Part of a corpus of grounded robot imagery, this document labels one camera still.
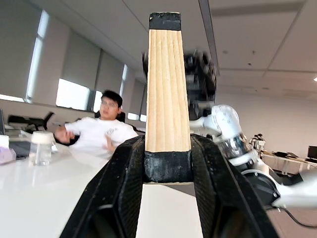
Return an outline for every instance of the black cable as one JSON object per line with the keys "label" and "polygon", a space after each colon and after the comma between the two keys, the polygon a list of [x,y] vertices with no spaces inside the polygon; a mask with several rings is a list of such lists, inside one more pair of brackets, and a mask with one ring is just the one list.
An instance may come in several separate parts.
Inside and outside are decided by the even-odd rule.
{"label": "black cable", "polygon": [[288,211],[286,208],[283,208],[283,207],[272,207],[272,206],[271,206],[271,207],[268,207],[267,210],[270,210],[270,209],[281,209],[281,210],[283,210],[284,212],[286,212],[287,215],[289,215],[290,218],[292,218],[292,220],[293,220],[294,222],[296,222],[298,225],[300,225],[300,226],[302,226],[302,227],[309,228],[309,229],[317,229],[317,225],[307,225],[307,224],[303,224],[303,223],[301,223],[300,221],[298,221],[298,220],[293,216],[293,214],[292,214],[290,211]]}

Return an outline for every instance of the monitor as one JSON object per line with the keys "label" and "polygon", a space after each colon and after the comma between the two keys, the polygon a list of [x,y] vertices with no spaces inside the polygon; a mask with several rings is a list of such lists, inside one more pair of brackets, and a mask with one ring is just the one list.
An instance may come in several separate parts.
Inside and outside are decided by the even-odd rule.
{"label": "monitor", "polygon": [[308,147],[307,157],[317,159],[317,146]]}
{"label": "monitor", "polygon": [[5,135],[3,111],[0,108],[0,135]]}

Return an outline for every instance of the light wood piece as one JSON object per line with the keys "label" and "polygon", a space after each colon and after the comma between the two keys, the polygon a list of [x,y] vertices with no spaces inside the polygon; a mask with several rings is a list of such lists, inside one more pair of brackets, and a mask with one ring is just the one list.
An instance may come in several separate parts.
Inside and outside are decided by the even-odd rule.
{"label": "light wood piece", "polygon": [[149,32],[145,150],[189,151],[190,129],[181,31]]}

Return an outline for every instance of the white table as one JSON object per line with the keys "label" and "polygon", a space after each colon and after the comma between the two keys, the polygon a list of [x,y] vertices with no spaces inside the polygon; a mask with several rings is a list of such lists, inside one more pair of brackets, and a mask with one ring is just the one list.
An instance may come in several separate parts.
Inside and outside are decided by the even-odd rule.
{"label": "white table", "polygon": [[0,237],[57,238],[106,160],[57,145],[49,166],[0,166]]}
{"label": "white table", "polygon": [[[57,147],[49,166],[28,160],[0,166],[0,238],[58,238],[86,185],[107,163]],[[137,238],[202,237],[195,197],[163,185],[143,185],[142,195]]]}
{"label": "white table", "polygon": [[274,158],[278,160],[283,160],[283,167],[282,167],[282,174],[287,175],[288,174],[288,169],[290,162],[293,163],[298,163],[300,164],[299,166],[299,172],[303,170],[303,167],[306,166],[306,169],[309,170],[311,166],[317,168],[317,164],[309,161],[305,161],[304,158],[284,158],[284,157],[279,157],[276,155],[268,155],[268,154],[262,154],[263,161],[265,162],[266,158]]}

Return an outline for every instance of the clear plastic container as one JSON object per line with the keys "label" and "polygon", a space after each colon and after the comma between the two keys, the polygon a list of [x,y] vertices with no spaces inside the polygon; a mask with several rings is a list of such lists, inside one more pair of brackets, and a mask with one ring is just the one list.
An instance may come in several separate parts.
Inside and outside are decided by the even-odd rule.
{"label": "clear plastic container", "polygon": [[29,160],[33,165],[49,165],[52,157],[53,133],[34,131],[31,138]]}

